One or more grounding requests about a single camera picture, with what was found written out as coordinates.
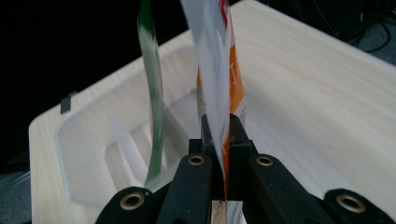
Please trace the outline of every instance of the black cable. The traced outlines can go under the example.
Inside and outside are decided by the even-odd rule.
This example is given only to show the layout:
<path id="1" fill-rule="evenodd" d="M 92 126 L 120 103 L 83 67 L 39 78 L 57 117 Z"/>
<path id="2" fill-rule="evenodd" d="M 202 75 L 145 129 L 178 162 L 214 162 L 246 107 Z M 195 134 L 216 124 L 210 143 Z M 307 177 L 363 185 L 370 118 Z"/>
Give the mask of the black cable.
<path id="1" fill-rule="evenodd" d="M 359 48 L 359 44 L 361 43 L 361 40 L 363 39 L 365 33 L 366 33 L 366 31 L 365 31 L 365 30 L 362 30 L 362 31 L 359 33 L 359 36 L 356 38 L 356 40 L 355 40 L 354 42 L 350 43 L 350 45 L 352 45 L 352 46 L 354 46 L 354 47 L 356 47 L 356 48 Z"/>
<path id="2" fill-rule="evenodd" d="M 380 49 L 384 48 L 390 42 L 390 30 L 389 30 L 388 26 L 385 25 L 384 22 L 382 22 L 382 21 L 379 21 L 378 23 L 384 28 L 385 32 L 387 33 L 387 40 L 381 46 L 379 46 L 375 49 L 365 50 L 365 52 L 367 52 L 367 53 L 373 53 L 377 50 L 380 50 Z"/>

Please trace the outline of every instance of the green strip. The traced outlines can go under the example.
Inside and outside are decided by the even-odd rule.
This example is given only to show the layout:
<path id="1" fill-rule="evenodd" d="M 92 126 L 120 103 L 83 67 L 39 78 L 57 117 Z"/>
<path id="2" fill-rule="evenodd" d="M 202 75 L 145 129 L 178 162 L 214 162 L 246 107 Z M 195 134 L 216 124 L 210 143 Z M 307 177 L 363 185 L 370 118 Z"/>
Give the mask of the green strip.
<path id="1" fill-rule="evenodd" d="M 152 152 L 146 185 L 160 173 L 163 156 L 163 81 L 149 0 L 142 0 L 137 16 L 137 32 L 148 79 L 152 120 Z"/>

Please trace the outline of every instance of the black background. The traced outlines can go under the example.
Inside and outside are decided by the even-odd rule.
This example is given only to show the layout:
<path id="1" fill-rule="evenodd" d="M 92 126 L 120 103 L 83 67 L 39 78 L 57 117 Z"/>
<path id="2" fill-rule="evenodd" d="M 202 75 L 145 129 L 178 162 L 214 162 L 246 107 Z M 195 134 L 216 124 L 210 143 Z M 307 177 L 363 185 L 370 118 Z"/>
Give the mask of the black background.
<path id="1" fill-rule="evenodd" d="M 179 0 L 150 5 L 159 45 L 187 30 Z M 0 2 L 0 165 L 29 150 L 34 118 L 141 56 L 139 6 L 135 0 Z"/>

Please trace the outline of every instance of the wooden table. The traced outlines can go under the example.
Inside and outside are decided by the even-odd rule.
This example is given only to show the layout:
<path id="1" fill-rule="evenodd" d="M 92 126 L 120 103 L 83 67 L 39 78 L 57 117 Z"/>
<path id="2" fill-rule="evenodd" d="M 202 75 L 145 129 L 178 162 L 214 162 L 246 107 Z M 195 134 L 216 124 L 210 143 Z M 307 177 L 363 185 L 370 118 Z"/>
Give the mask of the wooden table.
<path id="1" fill-rule="evenodd" d="M 396 219 L 396 67 L 255 1 L 232 6 L 247 134 L 312 194 L 361 193 Z M 191 45 L 189 32 L 160 55 Z M 71 109 L 143 68 L 141 58 L 72 97 Z M 34 223 L 93 223 L 100 209 L 65 195 L 57 105 L 29 127 Z"/>

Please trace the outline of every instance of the screw hole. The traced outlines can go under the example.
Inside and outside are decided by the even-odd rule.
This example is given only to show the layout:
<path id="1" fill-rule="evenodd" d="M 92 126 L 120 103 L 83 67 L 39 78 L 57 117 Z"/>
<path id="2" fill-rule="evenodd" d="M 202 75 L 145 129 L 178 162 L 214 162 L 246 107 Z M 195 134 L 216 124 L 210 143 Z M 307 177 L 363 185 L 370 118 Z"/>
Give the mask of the screw hole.
<path id="1" fill-rule="evenodd" d="M 256 159 L 256 162 L 262 166 L 272 166 L 274 164 L 271 158 L 266 156 L 261 156 Z"/>
<path id="2" fill-rule="evenodd" d="M 366 210 L 366 207 L 361 202 L 361 200 L 350 195 L 340 194 L 336 197 L 336 201 L 350 212 L 363 213 Z"/>
<path id="3" fill-rule="evenodd" d="M 191 156 L 189 157 L 189 163 L 191 165 L 202 165 L 204 164 L 205 160 L 201 156 Z"/>
<path id="4" fill-rule="evenodd" d="M 141 192 L 135 192 L 125 195 L 120 202 L 120 206 L 124 210 L 134 210 L 140 207 L 145 201 L 145 196 Z"/>

